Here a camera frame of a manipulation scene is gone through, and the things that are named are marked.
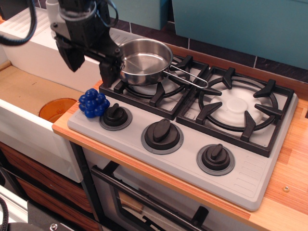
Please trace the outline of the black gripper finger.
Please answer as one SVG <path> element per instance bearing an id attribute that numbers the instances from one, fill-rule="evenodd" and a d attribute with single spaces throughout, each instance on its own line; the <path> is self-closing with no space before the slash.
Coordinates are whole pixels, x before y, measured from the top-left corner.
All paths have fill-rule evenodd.
<path id="1" fill-rule="evenodd" d="M 85 62 L 83 52 L 71 44 L 65 43 L 63 40 L 57 40 L 56 45 L 61 57 L 71 71 L 76 72 Z"/>
<path id="2" fill-rule="evenodd" d="M 103 81 L 103 86 L 109 88 L 119 79 L 121 72 L 121 63 L 108 63 L 101 61 L 99 64 L 100 75 Z"/>

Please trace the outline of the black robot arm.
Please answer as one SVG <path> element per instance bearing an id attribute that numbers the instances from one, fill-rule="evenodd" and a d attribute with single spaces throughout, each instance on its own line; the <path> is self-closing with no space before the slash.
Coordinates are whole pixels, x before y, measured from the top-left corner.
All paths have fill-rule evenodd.
<path id="1" fill-rule="evenodd" d="M 119 78 L 123 65 L 123 52 L 110 36 L 110 29 L 118 22 L 118 16 L 110 18 L 110 7 L 117 11 L 111 0 L 61 0 L 59 16 L 64 22 L 51 24 L 58 51 L 69 69 L 77 71 L 85 57 L 98 61 L 106 88 Z"/>

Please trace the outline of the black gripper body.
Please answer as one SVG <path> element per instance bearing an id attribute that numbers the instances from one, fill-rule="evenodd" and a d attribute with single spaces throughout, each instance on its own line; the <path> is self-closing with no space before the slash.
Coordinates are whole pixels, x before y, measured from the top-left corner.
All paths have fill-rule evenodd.
<path id="1" fill-rule="evenodd" d="M 55 40 L 63 40 L 98 62 L 122 63 L 123 52 L 111 39 L 110 28 L 99 19 L 65 21 L 51 25 Z"/>

